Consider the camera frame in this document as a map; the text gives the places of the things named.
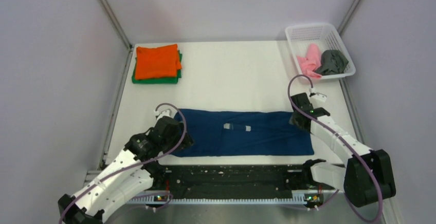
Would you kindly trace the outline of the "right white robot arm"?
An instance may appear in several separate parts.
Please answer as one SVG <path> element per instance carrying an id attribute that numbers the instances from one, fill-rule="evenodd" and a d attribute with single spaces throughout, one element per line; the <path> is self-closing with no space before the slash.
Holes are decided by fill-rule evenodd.
<path id="1" fill-rule="evenodd" d="M 308 189 L 326 184 L 344 192 L 355 207 L 363 207 L 396 195 L 392 164 L 384 150 L 373 150 L 342 129 L 323 107 L 315 108 L 313 95 L 290 97 L 292 125 L 324 142 L 342 161 L 338 166 L 323 159 L 304 163 L 302 184 Z"/>

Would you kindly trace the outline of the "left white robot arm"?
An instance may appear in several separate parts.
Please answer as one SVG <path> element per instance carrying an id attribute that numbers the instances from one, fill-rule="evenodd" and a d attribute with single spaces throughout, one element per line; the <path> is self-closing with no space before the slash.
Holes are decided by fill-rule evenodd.
<path id="1" fill-rule="evenodd" d="M 59 223 L 106 223 L 126 202 L 165 183 L 159 160 L 192 145 L 186 118 L 159 116 L 155 125 L 133 135 L 116 158 L 90 183 L 58 200 Z"/>

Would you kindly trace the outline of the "blue printed t-shirt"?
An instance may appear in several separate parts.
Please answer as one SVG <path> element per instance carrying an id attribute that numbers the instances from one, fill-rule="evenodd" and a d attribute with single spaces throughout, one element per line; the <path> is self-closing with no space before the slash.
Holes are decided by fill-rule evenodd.
<path id="1" fill-rule="evenodd" d="M 177 157 L 311 156 L 308 132 L 290 124 L 291 112 L 206 111 L 182 109 L 193 145 L 172 154 Z"/>

